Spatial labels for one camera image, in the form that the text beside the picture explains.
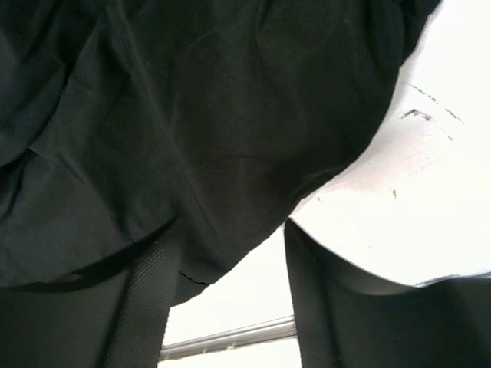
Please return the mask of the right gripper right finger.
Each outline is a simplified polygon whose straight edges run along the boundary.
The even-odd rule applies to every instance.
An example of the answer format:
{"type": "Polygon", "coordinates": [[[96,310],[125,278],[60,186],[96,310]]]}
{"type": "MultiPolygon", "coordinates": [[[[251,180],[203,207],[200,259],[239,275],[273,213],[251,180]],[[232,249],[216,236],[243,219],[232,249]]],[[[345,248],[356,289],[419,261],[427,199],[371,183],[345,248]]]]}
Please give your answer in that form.
{"type": "Polygon", "coordinates": [[[345,261],[292,221],[284,236],[303,366],[490,365],[489,279],[406,286],[345,261]]]}

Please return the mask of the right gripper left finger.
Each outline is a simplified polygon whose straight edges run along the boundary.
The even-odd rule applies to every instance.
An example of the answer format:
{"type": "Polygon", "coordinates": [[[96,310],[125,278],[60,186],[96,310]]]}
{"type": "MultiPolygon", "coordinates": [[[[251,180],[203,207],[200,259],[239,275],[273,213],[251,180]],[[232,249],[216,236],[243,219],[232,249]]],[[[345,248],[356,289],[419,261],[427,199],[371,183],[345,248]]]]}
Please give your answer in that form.
{"type": "Polygon", "coordinates": [[[3,367],[155,367],[180,263],[180,227],[50,284],[1,290],[3,367]]]}

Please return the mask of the black trousers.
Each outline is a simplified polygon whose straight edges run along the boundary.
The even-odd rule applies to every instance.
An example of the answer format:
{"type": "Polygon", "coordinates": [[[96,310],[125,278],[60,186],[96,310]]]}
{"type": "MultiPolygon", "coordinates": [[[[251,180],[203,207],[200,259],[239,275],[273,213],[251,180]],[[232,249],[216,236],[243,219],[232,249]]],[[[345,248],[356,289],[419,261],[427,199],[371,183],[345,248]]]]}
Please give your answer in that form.
{"type": "Polygon", "coordinates": [[[436,1],[3,1],[1,284],[188,232],[199,295],[353,163],[436,1]]]}

